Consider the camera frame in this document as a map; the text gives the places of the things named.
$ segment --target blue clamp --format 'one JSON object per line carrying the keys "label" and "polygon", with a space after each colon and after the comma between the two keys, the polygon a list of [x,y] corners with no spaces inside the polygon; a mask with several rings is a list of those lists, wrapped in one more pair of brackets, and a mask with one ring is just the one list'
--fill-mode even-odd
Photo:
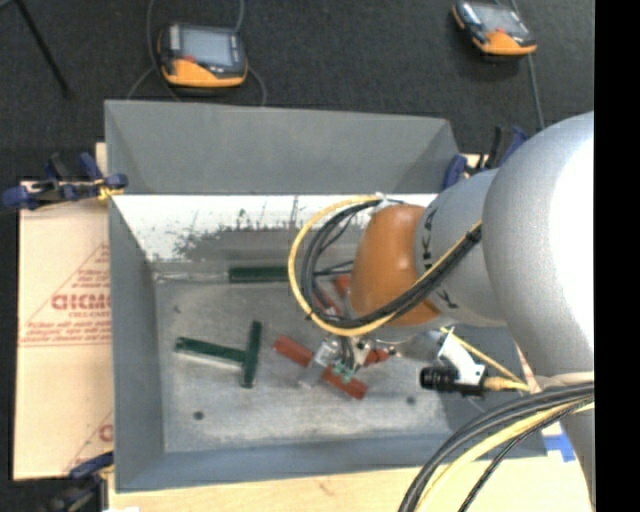
{"label": "blue clamp", "polygon": [[87,510],[105,510],[109,505],[107,480],[103,470],[114,463],[113,451],[98,455],[73,468],[68,478],[73,484],[57,495],[41,503],[38,510],[46,512],[80,512]]}
{"label": "blue clamp", "polygon": [[489,156],[485,160],[484,156],[480,155],[480,160],[478,160],[478,164],[474,168],[467,164],[467,159],[461,154],[454,155],[445,169],[442,190],[446,190],[458,183],[465,172],[472,176],[488,169],[502,167],[507,159],[528,139],[527,134],[517,126],[511,128],[509,138],[505,137],[504,131],[504,128],[496,127]]}
{"label": "blue clamp", "polygon": [[80,155],[80,167],[89,181],[63,183],[62,176],[68,176],[69,173],[56,153],[44,167],[44,180],[29,187],[19,185],[5,190],[2,202],[9,208],[36,210],[42,206],[91,197],[105,200],[112,194],[121,193],[129,184],[129,179],[124,174],[105,177],[89,153]]}

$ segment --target red object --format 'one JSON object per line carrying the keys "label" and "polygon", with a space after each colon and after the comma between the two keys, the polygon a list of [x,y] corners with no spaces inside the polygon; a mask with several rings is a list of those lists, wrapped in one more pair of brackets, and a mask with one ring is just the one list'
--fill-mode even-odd
{"label": "red object", "polygon": [[389,355],[388,350],[376,349],[369,352],[367,355],[367,359],[364,362],[364,366],[370,366],[376,363],[384,363],[391,356]]}
{"label": "red object", "polygon": [[[273,349],[285,357],[291,359],[300,366],[307,366],[313,358],[313,352],[287,336],[280,335],[273,344]],[[333,367],[328,367],[322,374],[322,380],[344,391],[356,400],[362,400],[367,394],[367,385],[358,379],[351,379],[347,384],[342,382],[342,377],[333,373]]]}
{"label": "red object", "polygon": [[[338,305],[331,299],[331,297],[329,297],[329,295],[322,288],[320,288],[318,290],[318,292],[322,294],[322,298],[324,299],[324,301],[327,304],[329,304],[329,310],[326,310],[325,313],[342,315],[342,311],[340,310]],[[314,298],[316,299],[316,302],[318,304],[321,304],[321,302],[318,300],[316,294],[314,294]]]}

